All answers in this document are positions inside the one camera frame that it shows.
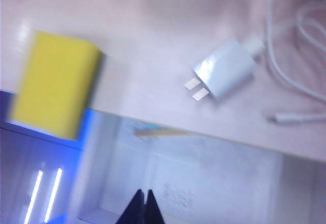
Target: light strip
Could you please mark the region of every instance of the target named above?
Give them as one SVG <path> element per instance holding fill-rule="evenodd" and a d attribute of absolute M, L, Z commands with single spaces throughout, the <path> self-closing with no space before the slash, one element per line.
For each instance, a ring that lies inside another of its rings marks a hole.
<path fill-rule="evenodd" d="M 29 221 L 30 221 L 31 213 L 33 211 L 33 207 L 34 207 L 34 203 L 35 203 L 35 200 L 36 200 L 37 193 L 39 191 L 39 187 L 40 187 L 40 184 L 41 184 L 42 176 L 43 176 L 43 172 L 42 171 L 39 171 L 38 174 L 37 174 L 37 178 L 36 178 L 35 184 L 34 184 L 34 189 L 33 189 L 31 201 L 30 201 L 30 204 L 29 204 L 29 208 L 27 209 L 27 213 L 26 213 L 26 217 L 25 217 L 25 220 L 24 220 L 24 224 L 28 224 Z"/>
<path fill-rule="evenodd" d="M 58 191 L 58 188 L 59 188 L 61 174 L 62 174 L 62 169 L 58 168 L 55 183 L 54 183 L 53 188 L 52 188 L 49 204 L 47 206 L 44 223 L 47 223 L 49 221 L 51 211 L 52 211 L 52 207 L 53 207 L 53 203 L 55 202 L 57 191 Z"/>

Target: power adapter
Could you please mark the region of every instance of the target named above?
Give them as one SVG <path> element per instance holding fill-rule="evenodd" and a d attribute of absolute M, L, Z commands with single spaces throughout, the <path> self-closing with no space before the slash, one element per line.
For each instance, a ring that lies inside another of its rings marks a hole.
<path fill-rule="evenodd" d="M 193 94 L 196 101 L 207 94 L 220 99 L 252 75 L 256 66 L 252 57 L 260 53 L 263 48 L 263 43 L 255 36 L 249 38 L 243 45 L 231 39 L 200 62 L 193 69 L 196 77 L 184 86 L 192 90 L 201 83 L 204 85 Z"/>

